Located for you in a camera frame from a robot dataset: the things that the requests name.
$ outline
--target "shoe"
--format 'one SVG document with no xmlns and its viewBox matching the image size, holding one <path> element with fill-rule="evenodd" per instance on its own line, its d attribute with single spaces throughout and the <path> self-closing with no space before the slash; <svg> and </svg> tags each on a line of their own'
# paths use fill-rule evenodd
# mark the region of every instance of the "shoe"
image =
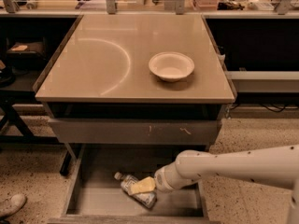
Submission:
<svg viewBox="0 0 299 224">
<path fill-rule="evenodd" d="M 0 203 L 0 218 L 14 215 L 26 204 L 27 198 L 24 194 L 16 194 L 10 199 Z"/>
<path fill-rule="evenodd" d="M 0 60 L 0 87 L 5 87 L 10 85 L 15 81 L 15 76 L 12 70 L 4 65 Z"/>
</svg>

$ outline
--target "beige tabletop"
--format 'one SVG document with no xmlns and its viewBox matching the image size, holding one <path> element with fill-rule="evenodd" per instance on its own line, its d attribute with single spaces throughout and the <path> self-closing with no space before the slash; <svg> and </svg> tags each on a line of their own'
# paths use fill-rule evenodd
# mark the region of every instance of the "beige tabletop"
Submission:
<svg viewBox="0 0 299 224">
<path fill-rule="evenodd" d="M 152 56 L 195 63 L 179 82 L 149 70 Z M 86 14 L 39 89 L 43 102 L 228 104 L 234 96 L 199 14 Z"/>
</svg>

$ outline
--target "sponge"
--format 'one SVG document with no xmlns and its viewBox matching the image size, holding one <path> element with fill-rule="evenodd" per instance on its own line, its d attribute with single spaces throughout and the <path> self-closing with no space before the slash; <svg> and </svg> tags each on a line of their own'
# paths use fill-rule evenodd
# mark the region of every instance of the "sponge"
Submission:
<svg viewBox="0 0 299 224">
<path fill-rule="evenodd" d="M 143 193 L 143 192 L 150 192 L 155 190 L 156 184 L 152 177 L 148 176 L 133 185 L 131 185 L 128 189 L 128 194 L 130 196 L 137 194 L 137 193 Z"/>
</svg>

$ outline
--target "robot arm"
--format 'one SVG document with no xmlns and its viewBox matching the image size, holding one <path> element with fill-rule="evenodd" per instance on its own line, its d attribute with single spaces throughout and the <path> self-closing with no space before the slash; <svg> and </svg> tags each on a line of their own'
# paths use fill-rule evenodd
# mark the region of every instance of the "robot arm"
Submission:
<svg viewBox="0 0 299 224">
<path fill-rule="evenodd" d="M 299 146 L 219 155 L 187 150 L 178 154 L 174 162 L 159 169 L 154 178 L 157 189 L 166 192 L 212 175 L 292 189 L 299 178 Z"/>
</svg>

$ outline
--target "speckled floor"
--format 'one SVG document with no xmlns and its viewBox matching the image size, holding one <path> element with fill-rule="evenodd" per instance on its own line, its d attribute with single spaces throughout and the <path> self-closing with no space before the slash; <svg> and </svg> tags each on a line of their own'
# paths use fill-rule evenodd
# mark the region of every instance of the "speckled floor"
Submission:
<svg viewBox="0 0 299 224">
<path fill-rule="evenodd" d="M 52 135 L 47 117 L 25 117 L 34 133 Z M 299 112 L 274 113 L 263 108 L 239 107 L 224 119 L 211 153 L 236 152 L 299 144 Z M 5 127 L 4 133 L 16 133 Z M 0 144 L 0 200 L 22 192 L 23 209 L 7 220 L 11 224 L 47 223 L 64 206 L 70 178 L 59 174 L 62 146 Z M 203 182 L 210 220 L 224 224 L 284 224 L 291 192 L 285 189 L 211 177 Z"/>
</svg>

